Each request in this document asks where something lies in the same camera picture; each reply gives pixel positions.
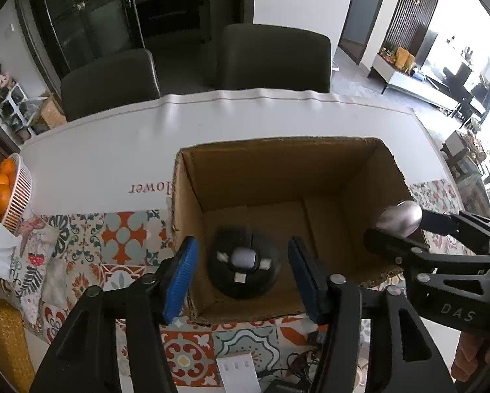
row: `chair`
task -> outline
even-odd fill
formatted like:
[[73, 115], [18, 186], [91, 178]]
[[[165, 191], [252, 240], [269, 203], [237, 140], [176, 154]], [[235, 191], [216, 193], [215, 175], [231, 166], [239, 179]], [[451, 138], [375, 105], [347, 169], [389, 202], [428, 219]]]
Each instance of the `chair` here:
[[152, 54], [137, 48], [102, 57], [61, 81], [67, 121], [160, 97]]
[[324, 35], [273, 25], [233, 24], [221, 36], [216, 86], [329, 93], [331, 63], [330, 39]]

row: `white paper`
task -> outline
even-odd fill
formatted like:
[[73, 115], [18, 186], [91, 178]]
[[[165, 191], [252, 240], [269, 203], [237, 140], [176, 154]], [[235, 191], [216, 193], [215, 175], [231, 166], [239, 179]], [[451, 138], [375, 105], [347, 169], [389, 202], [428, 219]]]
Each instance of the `white paper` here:
[[23, 237], [18, 237], [10, 233], [5, 226], [0, 223], [0, 278], [11, 281], [10, 265], [14, 249], [19, 246]]

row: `human hand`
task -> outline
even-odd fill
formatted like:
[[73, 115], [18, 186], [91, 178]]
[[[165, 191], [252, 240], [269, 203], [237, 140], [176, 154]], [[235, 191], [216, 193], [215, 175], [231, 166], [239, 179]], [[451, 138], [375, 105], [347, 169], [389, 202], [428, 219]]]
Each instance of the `human hand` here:
[[[460, 333], [460, 341], [456, 348], [453, 366], [450, 374], [461, 382], [466, 382], [478, 367], [476, 354], [483, 344], [484, 339], [465, 332]], [[490, 347], [485, 353], [485, 362], [490, 363]]]

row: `open cardboard box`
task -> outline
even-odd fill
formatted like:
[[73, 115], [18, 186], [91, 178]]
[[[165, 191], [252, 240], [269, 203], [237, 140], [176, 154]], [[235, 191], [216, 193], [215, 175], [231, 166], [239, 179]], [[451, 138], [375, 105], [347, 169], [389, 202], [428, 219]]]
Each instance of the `open cardboard box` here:
[[[389, 205], [412, 199], [403, 174], [377, 138], [275, 138], [211, 143], [176, 156], [172, 192], [175, 244], [199, 243], [188, 293], [197, 323], [254, 321], [305, 311], [287, 260], [292, 236], [327, 266], [365, 286], [401, 271], [362, 244], [364, 231]], [[277, 282], [263, 296], [234, 300], [207, 276], [218, 227], [242, 225], [268, 234], [280, 251]], [[424, 242], [418, 233], [414, 239]]]

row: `black round object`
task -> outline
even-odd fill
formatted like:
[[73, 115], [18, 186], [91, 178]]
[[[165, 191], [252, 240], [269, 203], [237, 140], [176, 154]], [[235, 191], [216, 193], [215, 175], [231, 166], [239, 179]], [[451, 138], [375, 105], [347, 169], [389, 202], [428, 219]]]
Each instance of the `black round object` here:
[[265, 234], [241, 227], [217, 231], [207, 270], [215, 288], [233, 299], [265, 294], [280, 273], [280, 253]]

